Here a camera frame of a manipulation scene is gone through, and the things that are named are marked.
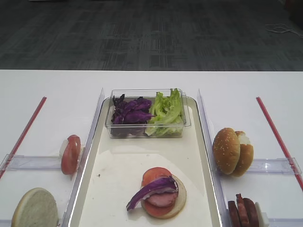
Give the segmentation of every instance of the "white bread slice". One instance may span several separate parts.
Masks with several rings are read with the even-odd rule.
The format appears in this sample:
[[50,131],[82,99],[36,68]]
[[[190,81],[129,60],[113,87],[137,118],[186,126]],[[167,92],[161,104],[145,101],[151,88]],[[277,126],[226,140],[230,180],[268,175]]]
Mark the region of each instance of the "white bread slice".
[[162,215],[162,216],[153,216],[153,215],[149,214],[148,211],[145,209],[144,202],[141,202],[141,205],[144,208],[144,210],[149,215],[153,216],[154,218],[159,218],[159,219],[169,219],[169,218],[172,218],[172,217],[176,216],[183,209],[183,207],[184,207],[184,205],[186,203],[187,192],[186,192],[184,184],[175,175],[172,175],[172,177],[175,179],[175,181],[178,184],[178,197],[176,198],[174,209],[172,209],[170,212],[168,212],[165,215]]
[[24,194],[11,222],[11,227],[56,227],[58,209],[52,194],[43,188],[34,188]]

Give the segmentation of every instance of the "white table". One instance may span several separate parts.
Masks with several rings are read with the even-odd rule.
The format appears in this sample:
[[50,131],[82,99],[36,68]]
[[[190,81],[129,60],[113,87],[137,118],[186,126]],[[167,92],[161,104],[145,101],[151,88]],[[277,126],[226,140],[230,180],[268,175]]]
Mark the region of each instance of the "white table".
[[10,153],[43,96],[47,101],[17,154],[57,155],[69,134],[86,140],[102,87],[105,97],[113,89],[178,87],[194,99],[200,89],[213,134],[234,127],[246,131],[255,158],[284,157],[255,99],[260,96],[302,168],[302,84],[303,72],[0,70],[0,159]]

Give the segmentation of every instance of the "red stick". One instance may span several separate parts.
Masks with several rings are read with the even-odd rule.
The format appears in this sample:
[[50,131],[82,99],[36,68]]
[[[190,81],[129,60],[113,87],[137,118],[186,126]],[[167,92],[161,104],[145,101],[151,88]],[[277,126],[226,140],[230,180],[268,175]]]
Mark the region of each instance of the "red stick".
[[4,167],[3,167],[3,169],[0,170],[0,179],[1,179],[1,177],[3,176],[3,174],[4,174],[5,170],[6,170],[6,168],[9,166],[9,163],[11,162],[11,160],[12,160],[14,154],[16,153],[16,151],[18,150],[18,148],[20,147],[20,144],[22,143],[22,141],[23,141],[24,137],[26,136],[26,134],[27,134],[27,132],[28,132],[30,126],[33,124],[35,118],[37,117],[38,113],[40,112],[40,110],[41,110],[43,104],[45,103],[45,101],[46,101],[46,97],[43,97],[43,98],[41,99],[41,101],[40,101],[38,107],[36,108],[35,112],[33,113],[32,117],[29,119],[29,122],[27,123],[25,129],[24,129],[23,132],[21,133],[21,135],[20,135],[19,139],[17,140],[17,142],[16,142],[14,148],[13,148],[12,151],[10,152],[9,158],[8,158],[8,160],[6,161],[6,163],[5,163]]
[[281,138],[278,130],[276,129],[276,127],[274,125],[274,122],[271,120],[271,118],[269,116],[269,113],[267,112],[267,110],[266,110],[266,108],[265,108],[265,106],[264,106],[261,98],[257,97],[256,99],[257,99],[257,102],[259,103],[259,106],[261,107],[261,109],[263,111],[263,114],[265,115],[265,117],[266,117],[266,119],[267,119],[267,121],[268,121],[268,123],[269,123],[269,125],[271,127],[271,130],[273,131],[273,133],[274,133],[274,135],[276,137],[276,140],[278,141],[281,149],[283,150],[283,153],[284,153],[285,157],[288,158],[289,164],[290,164],[291,168],[293,169],[294,175],[297,178],[297,181],[298,181],[298,183],[299,183],[299,185],[300,185],[300,187],[301,187],[301,189],[303,191],[303,179],[302,179],[301,175],[298,174],[299,171],[298,171],[297,167],[295,166],[290,153],[288,152],[288,150],[287,150],[287,148],[286,148],[286,146],[285,146],[285,144],[284,144],[284,142],[283,142],[283,140],[282,140],[282,138]]

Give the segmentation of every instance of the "clear plastic container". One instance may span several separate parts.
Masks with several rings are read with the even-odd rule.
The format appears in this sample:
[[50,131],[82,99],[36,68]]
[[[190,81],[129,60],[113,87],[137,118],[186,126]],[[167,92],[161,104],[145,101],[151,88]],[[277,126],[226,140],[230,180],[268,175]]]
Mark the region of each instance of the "clear plastic container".
[[113,90],[110,96],[110,102],[107,112],[107,117],[105,121],[105,127],[108,130],[109,136],[111,138],[174,138],[182,137],[184,127],[191,125],[186,94],[178,89],[181,101],[181,120],[178,123],[145,123],[140,124],[113,124],[113,114],[115,112],[114,98],[119,98],[124,95],[124,101],[130,102],[136,100],[139,97],[149,99],[152,102],[149,110],[151,111],[153,104],[155,103],[155,98],[157,92],[161,92],[163,97],[169,97],[172,89],[146,89],[146,90]]

